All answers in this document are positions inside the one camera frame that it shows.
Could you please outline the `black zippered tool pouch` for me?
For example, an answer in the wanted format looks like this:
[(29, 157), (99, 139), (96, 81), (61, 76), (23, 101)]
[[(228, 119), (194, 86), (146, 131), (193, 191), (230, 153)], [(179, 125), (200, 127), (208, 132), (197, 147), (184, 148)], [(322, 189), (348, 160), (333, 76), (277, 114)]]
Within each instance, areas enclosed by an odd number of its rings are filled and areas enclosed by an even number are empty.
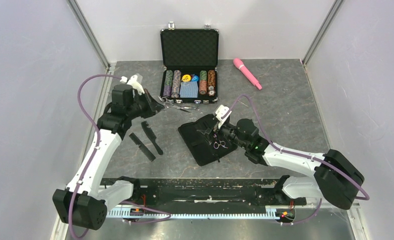
[[(215, 137), (204, 137), (197, 129), (202, 129), (205, 126), (213, 126), (217, 124), (213, 114), (205, 115), (194, 122), (188, 122), (178, 128), (178, 132), (184, 140), (186, 146), (191, 152), (197, 165), (205, 166), (207, 164), (218, 162), (220, 158), (235, 151), (238, 147), (217, 133)], [(214, 149), (214, 141), (225, 141), (228, 148)]]

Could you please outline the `purple handled scissors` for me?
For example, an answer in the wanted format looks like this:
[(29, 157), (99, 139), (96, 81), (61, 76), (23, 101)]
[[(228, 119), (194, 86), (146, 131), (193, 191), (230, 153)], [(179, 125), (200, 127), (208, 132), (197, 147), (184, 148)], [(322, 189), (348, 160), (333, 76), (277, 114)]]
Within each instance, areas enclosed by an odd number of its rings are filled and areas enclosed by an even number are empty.
[(228, 147), (226, 146), (226, 142), (224, 140), (216, 140), (213, 143), (213, 148), (214, 149), (219, 149), (219, 148), (227, 149)]

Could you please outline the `silver scissors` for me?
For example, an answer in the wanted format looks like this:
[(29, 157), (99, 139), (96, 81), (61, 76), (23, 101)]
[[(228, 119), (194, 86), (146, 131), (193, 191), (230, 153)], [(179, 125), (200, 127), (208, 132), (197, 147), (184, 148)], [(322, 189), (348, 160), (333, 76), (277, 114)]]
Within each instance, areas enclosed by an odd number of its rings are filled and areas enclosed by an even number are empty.
[(163, 109), (166, 110), (179, 110), (186, 113), (191, 113), (191, 110), (196, 110), (198, 105), (195, 106), (179, 106), (172, 102), (170, 102), (166, 97), (158, 97), (161, 104), (163, 105)]

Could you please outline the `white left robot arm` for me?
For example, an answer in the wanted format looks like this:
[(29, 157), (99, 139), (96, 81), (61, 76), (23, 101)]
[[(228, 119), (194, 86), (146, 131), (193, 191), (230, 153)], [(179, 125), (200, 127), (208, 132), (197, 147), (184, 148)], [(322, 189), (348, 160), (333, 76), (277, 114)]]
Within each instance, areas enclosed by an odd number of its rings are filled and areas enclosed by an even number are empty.
[(56, 189), (52, 200), (63, 223), (98, 230), (110, 210), (124, 200), (135, 204), (141, 200), (139, 180), (121, 176), (100, 190), (105, 170), (135, 118), (150, 118), (164, 106), (147, 89), (118, 84), (112, 101), (94, 124), (93, 143), (79, 170), (65, 189)]

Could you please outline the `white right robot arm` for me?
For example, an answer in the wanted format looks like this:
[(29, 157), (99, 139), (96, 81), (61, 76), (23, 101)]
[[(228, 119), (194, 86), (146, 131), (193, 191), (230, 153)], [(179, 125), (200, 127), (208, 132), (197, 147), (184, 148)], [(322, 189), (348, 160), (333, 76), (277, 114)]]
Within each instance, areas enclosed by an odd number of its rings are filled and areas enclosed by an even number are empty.
[(303, 177), (286, 176), (280, 180), (279, 187), (273, 191), (275, 201), (280, 204), (297, 198), (320, 198), (349, 210), (359, 199), (365, 178), (338, 150), (310, 153), (283, 147), (260, 136), (259, 129), (247, 118), (236, 125), (204, 121), (197, 125), (196, 131), (210, 143), (224, 139), (244, 149), (245, 156), (254, 164), (303, 174)]

